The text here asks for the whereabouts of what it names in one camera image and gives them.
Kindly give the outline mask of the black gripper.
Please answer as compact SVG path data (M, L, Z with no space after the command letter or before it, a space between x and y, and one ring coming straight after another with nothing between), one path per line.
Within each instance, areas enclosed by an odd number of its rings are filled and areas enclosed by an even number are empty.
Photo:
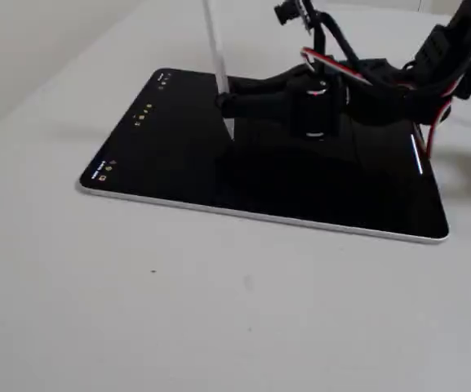
M287 94L273 93L286 86ZM333 58L306 60L264 79L230 77L229 88L216 97L223 118L287 123L306 140L338 135L343 117L369 127L409 118L400 98Z

